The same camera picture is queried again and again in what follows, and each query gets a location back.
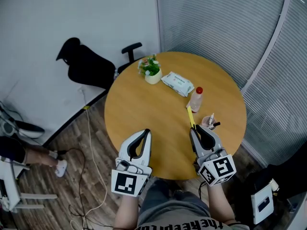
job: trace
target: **white package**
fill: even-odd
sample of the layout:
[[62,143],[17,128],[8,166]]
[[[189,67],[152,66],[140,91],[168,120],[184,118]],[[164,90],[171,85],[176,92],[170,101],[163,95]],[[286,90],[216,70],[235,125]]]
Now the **white package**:
[[189,80],[181,77],[179,74],[176,74],[172,71],[162,77],[161,80],[167,86],[171,87],[178,94],[184,97],[187,97],[188,94],[194,89],[193,84]]

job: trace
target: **gray t-shirt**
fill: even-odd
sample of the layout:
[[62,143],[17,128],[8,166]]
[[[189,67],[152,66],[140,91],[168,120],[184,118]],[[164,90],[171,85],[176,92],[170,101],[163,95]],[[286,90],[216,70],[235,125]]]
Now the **gray t-shirt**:
[[249,230],[240,223],[229,226],[210,218],[204,208],[195,204],[170,200],[143,212],[136,230]]

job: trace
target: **plastic bottle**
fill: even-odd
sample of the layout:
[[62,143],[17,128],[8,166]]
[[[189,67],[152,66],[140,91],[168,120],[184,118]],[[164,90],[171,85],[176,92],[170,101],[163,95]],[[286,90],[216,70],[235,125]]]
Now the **plastic bottle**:
[[202,87],[197,87],[196,91],[191,95],[190,106],[193,113],[198,112],[202,102]]

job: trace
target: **small potted plant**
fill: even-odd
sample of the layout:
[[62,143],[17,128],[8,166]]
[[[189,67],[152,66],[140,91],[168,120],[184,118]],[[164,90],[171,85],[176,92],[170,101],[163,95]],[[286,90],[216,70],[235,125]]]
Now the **small potted plant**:
[[154,54],[152,57],[141,59],[138,65],[139,74],[143,74],[145,81],[150,84],[156,84],[162,78],[161,65],[156,56],[157,54]]

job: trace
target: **wooden tabletop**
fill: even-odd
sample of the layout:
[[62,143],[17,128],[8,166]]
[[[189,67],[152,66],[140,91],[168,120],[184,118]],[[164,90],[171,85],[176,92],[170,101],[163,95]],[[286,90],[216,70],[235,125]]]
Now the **wooden tabletop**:
[[[203,88],[197,124],[214,113],[221,125],[215,130],[228,154],[234,154],[243,139],[246,110],[233,79],[215,63],[189,53],[157,55],[163,75],[170,71]],[[182,97],[162,81],[150,85],[138,74],[138,62],[126,68],[114,81],[106,98],[105,121],[108,135],[119,151],[121,143],[145,128],[152,132],[150,167],[152,175],[185,180],[196,177],[195,154],[189,139],[188,97]]]

